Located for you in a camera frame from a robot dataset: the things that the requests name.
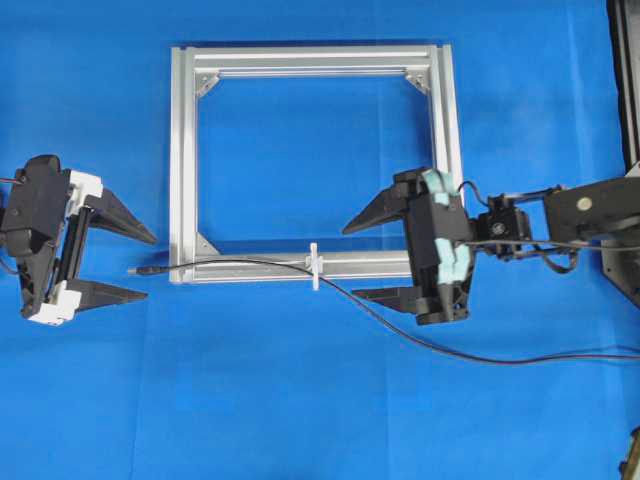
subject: blue backdrop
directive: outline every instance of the blue backdrop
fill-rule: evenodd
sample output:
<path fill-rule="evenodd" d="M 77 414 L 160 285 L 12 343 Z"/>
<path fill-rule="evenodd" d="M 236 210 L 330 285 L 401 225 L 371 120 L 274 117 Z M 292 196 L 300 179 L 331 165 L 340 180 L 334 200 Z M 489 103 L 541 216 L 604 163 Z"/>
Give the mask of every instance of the blue backdrop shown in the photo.
<path fill-rule="evenodd" d="M 166 261 L 170 47 L 450 42 L 466 178 L 527 191 L 623 173 L 604 3 L 4 1 L 2 172 L 56 153 L 160 241 L 91 232 L 82 276 L 150 298 L 57 329 L 22 320 L 16 279 L 0 276 L 0 478 L 617 478 L 640 424 L 636 366 L 465 364 L 306 282 L 124 276 Z M 335 239 L 393 171 L 430 161 L 424 100 L 400 79 L 222 82 L 200 120 L 201 229 L 227 251 L 388 247 L 395 227 Z M 422 329 L 384 313 L 503 358 L 640 345 L 638 312 L 595 255 L 566 277 L 481 258 L 471 310 Z"/>

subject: aluminum frame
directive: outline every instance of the aluminum frame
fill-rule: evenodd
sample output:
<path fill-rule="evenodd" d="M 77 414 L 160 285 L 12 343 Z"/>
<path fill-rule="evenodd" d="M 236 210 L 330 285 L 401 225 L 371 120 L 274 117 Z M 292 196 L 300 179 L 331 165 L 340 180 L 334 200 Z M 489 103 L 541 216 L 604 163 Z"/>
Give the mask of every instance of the aluminum frame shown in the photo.
<path fill-rule="evenodd" d="M 404 76 L 428 99 L 435 166 L 462 182 L 458 114 L 450 45 L 173 48 L 171 53 L 170 264 L 225 256 L 198 231 L 198 100 L 220 79 L 247 77 Z M 281 263 L 319 265 L 328 278 L 411 275 L 406 251 L 269 254 Z M 172 283 L 308 279 L 265 265 L 210 264 L 174 270 Z"/>

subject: white plastic clip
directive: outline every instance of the white plastic clip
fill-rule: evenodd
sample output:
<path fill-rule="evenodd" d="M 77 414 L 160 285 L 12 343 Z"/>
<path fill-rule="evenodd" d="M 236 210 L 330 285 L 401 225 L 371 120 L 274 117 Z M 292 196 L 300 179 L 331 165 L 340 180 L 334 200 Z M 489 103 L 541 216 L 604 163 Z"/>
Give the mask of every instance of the white plastic clip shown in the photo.
<path fill-rule="evenodd" d="M 67 281 L 63 280 L 53 288 L 49 301 L 44 302 L 40 311 L 31 315 L 29 320 L 57 327 L 73 318 L 81 300 L 82 292 L 68 290 Z"/>
<path fill-rule="evenodd" d="M 320 289 L 320 274 L 322 273 L 322 257 L 318 256 L 317 243 L 310 243 L 309 249 L 311 255 L 306 258 L 305 264 L 313 274 L 313 289 L 318 291 Z"/>
<path fill-rule="evenodd" d="M 84 206 L 87 195 L 94 197 L 102 197 L 102 180 L 95 175 L 88 173 L 76 172 L 71 170 L 69 174 L 69 183 L 72 187 L 71 198 L 67 203 L 67 211 L 65 216 L 76 215 Z"/>

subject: screw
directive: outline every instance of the screw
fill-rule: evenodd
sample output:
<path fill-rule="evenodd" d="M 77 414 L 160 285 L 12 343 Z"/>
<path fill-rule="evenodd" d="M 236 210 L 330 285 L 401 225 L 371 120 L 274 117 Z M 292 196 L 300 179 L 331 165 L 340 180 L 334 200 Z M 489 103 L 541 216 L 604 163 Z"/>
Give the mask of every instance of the screw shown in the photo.
<path fill-rule="evenodd" d="M 493 233 L 494 235 L 502 235 L 506 231 L 507 227 L 505 227 L 504 223 L 502 222 L 496 222 L 491 225 L 491 233 Z"/>
<path fill-rule="evenodd" d="M 580 200 L 578 200 L 578 202 L 576 203 L 576 207 L 578 208 L 578 210 L 580 210 L 581 212 L 586 212 L 587 210 L 589 210 L 591 207 L 593 206 L 593 202 L 591 201 L 591 199 L 589 197 L 582 197 Z"/>

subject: wire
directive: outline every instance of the wire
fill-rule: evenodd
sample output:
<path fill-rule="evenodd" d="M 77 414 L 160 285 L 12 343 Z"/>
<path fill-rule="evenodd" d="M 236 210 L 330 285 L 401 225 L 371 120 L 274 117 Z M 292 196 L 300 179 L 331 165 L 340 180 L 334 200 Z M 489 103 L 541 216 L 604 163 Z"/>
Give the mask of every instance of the wire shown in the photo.
<path fill-rule="evenodd" d="M 465 180 L 460 185 L 458 185 L 458 192 L 464 188 L 465 185 L 469 185 L 471 190 L 473 190 L 473 194 L 476 196 L 478 202 L 480 202 L 485 207 L 489 208 L 489 204 L 482 199 L 482 195 L 480 195 L 480 190 L 478 190 L 478 186 L 473 183 L 471 180 Z"/>
<path fill-rule="evenodd" d="M 631 247 L 613 247 L 606 245 L 591 245 L 589 243 L 578 242 L 556 242 L 555 240 L 477 240 L 477 241 L 462 241 L 461 245 L 469 245 L 482 247 L 485 245 L 553 245 L 556 247 L 570 248 L 573 250 L 598 250 L 608 252 L 636 252 L 640 251 L 640 245 L 633 245 Z"/>
<path fill-rule="evenodd" d="M 567 253 L 567 257 L 569 258 L 569 265 L 565 267 L 563 265 L 557 264 L 556 262 L 554 262 L 549 258 L 549 251 L 555 250 L 554 248 L 542 249 L 538 245 L 534 245 L 533 248 L 535 249 L 534 252 L 537 252 L 540 254 L 540 257 L 542 258 L 542 261 L 545 263 L 545 265 L 549 267 L 551 270 L 553 270 L 554 272 L 559 273 L 560 275 L 565 275 L 567 273 L 573 272 L 575 268 L 578 266 L 577 250 L 570 250 Z"/>
<path fill-rule="evenodd" d="M 504 197 L 507 200 L 513 200 L 518 203 L 526 203 L 532 202 L 534 200 L 541 200 L 544 197 L 551 195 L 559 190 L 562 190 L 562 187 L 558 185 L 557 187 L 546 188 L 544 190 L 536 190 L 535 192 L 505 193 Z"/>
<path fill-rule="evenodd" d="M 185 263 L 181 265 L 173 265 L 173 266 L 152 266 L 152 267 L 137 267 L 129 270 L 129 273 L 136 275 L 158 275 L 161 273 L 167 273 L 172 270 L 180 270 L 183 268 L 191 268 L 199 265 L 208 265 L 208 264 L 233 264 L 233 263 L 246 263 L 246 264 L 254 264 L 254 265 L 269 265 L 274 267 L 287 268 L 289 270 L 294 270 L 296 272 L 303 273 L 308 276 L 313 276 L 313 273 L 302 268 L 297 267 L 295 265 L 289 265 L 284 263 L 271 262 L 266 260 L 255 260 L 255 259 L 212 259 L 212 260 L 200 260 L 197 262 Z M 533 358 L 522 358 L 515 360 L 501 360 L 496 358 L 482 357 L 479 355 L 473 355 L 469 353 L 459 352 L 457 350 L 452 350 L 447 347 L 442 347 L 439 345 L 435 345 L 431 343 L 429 340 L 414 337 L 413 335 L 401 330 L 400 328 L 393 325 L 386 318 L 380 315 L 378 312 L 373 310 L 371 307 L 362 302 L 359 298 L 342 288 L 340 285 L 332 282 L 328 278 L 319 275 L 320 281 L 329 285 L 331 288 L 335 289 L 338 293 L 355 303 L 359 308 L 364 310 L 369 316 L 373 319 L 380 322 L 384 327 L 392 331 L 393 333 L 400 335 L 405 340 L 418 345 L 419 347 L 426 348 L 432 352 L 446 355 L 449 357 L 455 357 L 462 360 L 467 360 L 475 363 L 482 363 L 485 365 L 498 365 L 498 366 L 517 366 L 517 365 L 533 365 L 538 363 L 546 363 L 546 362 L 557 362 L 557 361 L 571 361 L 571 360 L 626 360 L 626 361 L 640 361 L 640 355 L 619 355 L 619 354 L 598 354 L 598 353 L 573 353 L 573 354 L 552 354 L 552 355 L 543 355 Z"/>

